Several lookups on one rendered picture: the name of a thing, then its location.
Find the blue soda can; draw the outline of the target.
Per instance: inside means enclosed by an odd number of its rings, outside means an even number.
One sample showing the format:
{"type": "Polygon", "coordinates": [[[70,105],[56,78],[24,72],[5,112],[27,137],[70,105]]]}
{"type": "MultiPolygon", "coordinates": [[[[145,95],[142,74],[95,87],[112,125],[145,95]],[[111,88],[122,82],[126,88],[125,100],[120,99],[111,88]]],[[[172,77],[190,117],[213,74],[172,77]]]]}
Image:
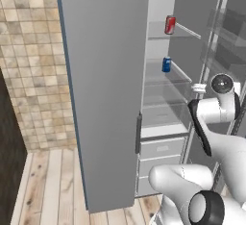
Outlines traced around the blue soda can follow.
{"type": "Polygon", "coordinates": [[[167,73],[171,70],[171,58],[170,57],[164,57],[162,60],[162,71],[167,73]]]}

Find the grey fridge body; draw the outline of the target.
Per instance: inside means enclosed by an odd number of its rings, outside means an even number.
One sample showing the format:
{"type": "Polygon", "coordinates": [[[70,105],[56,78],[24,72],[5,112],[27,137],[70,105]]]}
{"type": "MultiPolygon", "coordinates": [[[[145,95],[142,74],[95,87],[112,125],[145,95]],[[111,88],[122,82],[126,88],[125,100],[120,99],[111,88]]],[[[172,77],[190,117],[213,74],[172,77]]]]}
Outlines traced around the grey fridge body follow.
{"type": "Polygon", "coordinates": [[[143,160],[139,151],[135,185],[137,197],[155,193],[148,182],[148,174],[153,166],[181,164],[189,154],[194,130],[187,104],[194,99],[191,86],[205,81],[201,54],[209,14],[217,2],[218,0],[149,0],[148,32],[150,22],[165,23],[166,17],[172,15],[176,17],[176,24],[182,24],[201,38],[147,39],[145,69],[148,59],[163,60],[164,57],[170,57],[192,82],[146,83],[144,70],[140,147],[142,142],[166,138],[185,138],[185,142],[180,155],[143,160]]]}

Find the grey fridge door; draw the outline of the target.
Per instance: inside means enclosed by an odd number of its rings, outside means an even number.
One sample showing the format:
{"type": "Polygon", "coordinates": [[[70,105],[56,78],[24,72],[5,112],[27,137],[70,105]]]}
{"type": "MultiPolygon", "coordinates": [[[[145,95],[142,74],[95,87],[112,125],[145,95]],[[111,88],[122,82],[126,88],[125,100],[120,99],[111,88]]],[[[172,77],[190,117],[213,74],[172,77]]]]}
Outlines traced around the grey fridge door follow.
{"type": "Polygon", "coordinates": [[[58,0],[86,209],[135,201],[148,0],[58,0]]]}

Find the red soda can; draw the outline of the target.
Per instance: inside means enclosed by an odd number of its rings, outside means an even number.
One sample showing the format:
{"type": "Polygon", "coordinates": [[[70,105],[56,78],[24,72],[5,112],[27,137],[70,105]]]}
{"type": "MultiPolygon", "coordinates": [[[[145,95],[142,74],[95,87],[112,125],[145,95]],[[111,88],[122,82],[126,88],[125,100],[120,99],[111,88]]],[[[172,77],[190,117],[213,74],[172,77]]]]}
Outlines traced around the red soda can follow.
{"type": "Polygon", "coordinates": [[[174,33],[175,24],[176,24],[176,17],[172,15],[168,15],[165,20],[164,32],[167,35],[172,35],[174,33]]]}

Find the dark brown cabinet side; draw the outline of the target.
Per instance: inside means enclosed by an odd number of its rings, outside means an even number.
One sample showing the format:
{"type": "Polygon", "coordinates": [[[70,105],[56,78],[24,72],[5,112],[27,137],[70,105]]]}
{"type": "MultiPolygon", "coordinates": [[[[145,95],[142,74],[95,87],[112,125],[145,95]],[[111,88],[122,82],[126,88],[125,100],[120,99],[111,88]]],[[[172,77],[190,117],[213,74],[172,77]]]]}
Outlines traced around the dark brown cabinet side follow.
{"type": "Polygon", "coordinates": [[[0,69],[0,225],[11,225],[26,158],[27,149],[0,69]]]}

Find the glass fridge shelf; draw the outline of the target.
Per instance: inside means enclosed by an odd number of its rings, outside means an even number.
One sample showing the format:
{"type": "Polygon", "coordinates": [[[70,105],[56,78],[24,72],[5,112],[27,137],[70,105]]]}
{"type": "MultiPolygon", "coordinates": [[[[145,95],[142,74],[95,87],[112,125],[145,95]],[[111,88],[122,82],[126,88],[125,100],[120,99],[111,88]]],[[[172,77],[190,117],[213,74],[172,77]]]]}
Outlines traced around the glass fridge shelf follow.
{"type": "Polygon", "coordinates": [[[192,80],[174,63],[171,63],[171,69],[169,72],[162,71],[162,59],[148,59],[145,69],[145,82],[188,82],[192,80]]]}
{"type": "Polygon", "coordinates": [[[180,23],[177,23],[174,28],[174,33],[168,35],[164,32],[165,23],[164,22],[150,22],[149,23],[149,32],[148,39],[169,39],[169,38],[198,38],[201,36],[197,33],[189,30],[180,23]]]}

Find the fridge door with shelf racks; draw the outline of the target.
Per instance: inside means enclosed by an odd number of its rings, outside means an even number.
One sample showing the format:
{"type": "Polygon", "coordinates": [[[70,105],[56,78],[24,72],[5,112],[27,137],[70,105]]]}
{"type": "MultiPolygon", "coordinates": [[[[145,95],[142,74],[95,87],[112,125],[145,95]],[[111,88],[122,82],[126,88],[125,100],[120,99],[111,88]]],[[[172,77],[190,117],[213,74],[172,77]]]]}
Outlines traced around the fridge door with shelf racks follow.
{"type": "Polygon", "coordinates": [[[206,154],[219,164],[232,197],[246,200],[246,0],[221,0],[209,23],[202,55],[209,71],[211,98],[193,99],[188,108],[206,154]]]}

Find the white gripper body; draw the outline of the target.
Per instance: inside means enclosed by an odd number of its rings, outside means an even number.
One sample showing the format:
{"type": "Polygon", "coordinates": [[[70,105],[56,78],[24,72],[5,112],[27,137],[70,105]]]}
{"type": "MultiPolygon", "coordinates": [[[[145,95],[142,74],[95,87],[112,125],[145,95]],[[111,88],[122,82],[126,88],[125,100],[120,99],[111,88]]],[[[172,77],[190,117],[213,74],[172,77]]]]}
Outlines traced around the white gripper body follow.
{"type": "Polygon", "coordinates": [[[194,84],[191,86],[192,96],[195,99],[202,98],[206,94],[206,84],[194,84]]]}

